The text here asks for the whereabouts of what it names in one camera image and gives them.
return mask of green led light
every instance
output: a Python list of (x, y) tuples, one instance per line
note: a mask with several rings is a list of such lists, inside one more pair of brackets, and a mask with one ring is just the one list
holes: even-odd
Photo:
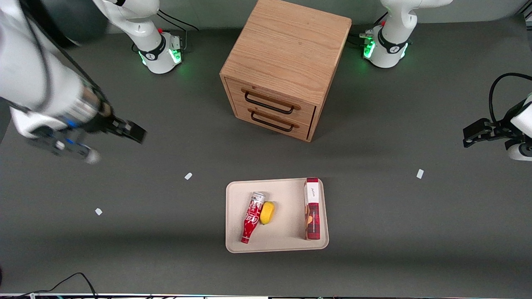
[(142, 59), (142, 64), (146, 65), (146, 61), (144, 61), (144, 57), (142, 57), (142, 54), (140, 53), (140, 51), (138, 52), (138, 55), (140, 55), (140, 59)]
[(173, 61), (178, 64), (181, 62), (181, 51), (180, 50), (172, 50), (168, 49), (168, 52), (172, 56)]
[(373, 54), (373, 49), (375, 48), (375, 42), (372, 40), (365, 48), (364, 48), (364, 57), (370, 58), (371, 54)]
[(404, 57), (404, 52), (406, 52), (406, 48), (408, 48), (408, 43), (406, 43), (406, 45), (404, 45), (403, 54), (401, 54), (401, 58)]

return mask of drawer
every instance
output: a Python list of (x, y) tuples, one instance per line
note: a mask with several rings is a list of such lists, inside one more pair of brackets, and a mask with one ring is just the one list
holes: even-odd
[(235, 105), (277, 116), (288, 121), (310, 125), (314, 116), (314, 105), (296, 102), (273, 93), (258, 90), (256, 87), (226, 78), (227, 87)]
[(293, 120), (280, 118), (271, 113), (257, 111), (247, 105), (235, 103), (236, 117), (258, 126), (283, 133), (285, 135), (306, 140), (310, 126)]

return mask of wooden cabinet top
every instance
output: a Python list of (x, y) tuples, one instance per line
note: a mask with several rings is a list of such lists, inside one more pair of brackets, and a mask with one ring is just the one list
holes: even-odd
[(259, 0), (220, 74), (319, 106), (350, 27), (343, 16)]

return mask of wooden drawer cabinet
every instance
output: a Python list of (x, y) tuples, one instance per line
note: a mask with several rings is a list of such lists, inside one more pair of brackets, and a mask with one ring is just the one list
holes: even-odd
[(312, 140), (351, 20), (258, 0), (220, 77), (235, 116)]

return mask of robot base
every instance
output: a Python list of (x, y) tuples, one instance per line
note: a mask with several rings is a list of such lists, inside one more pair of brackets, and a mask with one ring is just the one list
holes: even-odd
[(142, 63), (148, 67), (152, 73), (164, 74), (171, 71), (176, 65), (181, 63), (181, 39), (179, 36), (173, 36), (168, 32), (161, 33), (161, 36), (166, 39), (166, 46), (163, 52), (156, 60), (145, 59), (139, 52)]
[(375, 66), (383, 69), (394, 67), (401, 58), (404, 57), (408, 43), (402, 48), (398, 49), (397, 53), (390, 54), (386, 48), (375, 40), (377, 33), (382, 26), (376, 26), (372, 29), (366, 30), (365, 34), (361, 37), (366, 38), (367, 44), (362, 53), (362, 57), (369, 60)]

